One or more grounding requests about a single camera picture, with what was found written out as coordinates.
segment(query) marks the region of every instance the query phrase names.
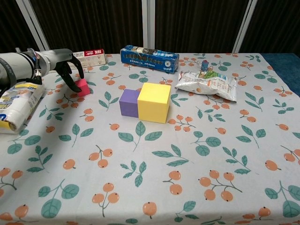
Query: tablecloth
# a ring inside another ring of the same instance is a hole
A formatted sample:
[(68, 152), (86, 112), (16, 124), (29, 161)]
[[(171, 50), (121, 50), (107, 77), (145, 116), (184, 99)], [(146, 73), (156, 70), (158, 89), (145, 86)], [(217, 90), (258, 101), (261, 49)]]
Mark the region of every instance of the tablecloth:
[[(180, 54), (178, 71), (234, 76), (237, 103), (107, 59), (85, 97), (45, 76), (24, 129), (0, 135), (0, 224), (300, 224), (300, 99), (260, 54)], [(144, 82), (171, 85), (166, 124), (121, 116)]]

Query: yellow cube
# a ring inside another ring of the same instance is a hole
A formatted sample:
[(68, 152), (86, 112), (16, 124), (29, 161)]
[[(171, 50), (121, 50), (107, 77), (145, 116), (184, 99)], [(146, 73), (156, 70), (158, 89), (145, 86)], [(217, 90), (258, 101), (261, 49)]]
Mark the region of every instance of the yellow cube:
[(137, 98), (140, 120), (165, 123), (170, 104), (171, 86), (144, 83)]

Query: pink block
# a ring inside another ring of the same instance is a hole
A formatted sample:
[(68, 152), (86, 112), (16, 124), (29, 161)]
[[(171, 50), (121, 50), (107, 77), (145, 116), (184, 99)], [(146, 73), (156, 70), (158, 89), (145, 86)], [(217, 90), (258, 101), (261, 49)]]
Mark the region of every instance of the pink block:
[(77, 93), (79, 97), (86, 96), (90, 94), (90, 89), (88, 87), (88, 83), (86, 83), (85, 79), (80, 79), (78, 81), (75, 81), (75, 84), (81, 88), (81, 92)]

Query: plastic bag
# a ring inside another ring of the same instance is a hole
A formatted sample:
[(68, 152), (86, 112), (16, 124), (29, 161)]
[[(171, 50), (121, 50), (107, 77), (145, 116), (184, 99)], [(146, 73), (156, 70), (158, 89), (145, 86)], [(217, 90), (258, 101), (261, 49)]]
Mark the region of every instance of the plastic bag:
[(236, 80), (212, 70), (179, 73), (175, 88), (196, 94), (213, 95), (236, 102)]

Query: purple cube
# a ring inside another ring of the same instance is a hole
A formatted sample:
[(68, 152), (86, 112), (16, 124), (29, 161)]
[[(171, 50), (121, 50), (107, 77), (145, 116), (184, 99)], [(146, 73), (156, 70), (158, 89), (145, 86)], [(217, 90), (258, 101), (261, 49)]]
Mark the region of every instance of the purple cube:
[(123, 116), (139, 117), (137, 110), (137, 98), (140, 92), (138, 90), (125, 89), (120, 100), (120, 109)]

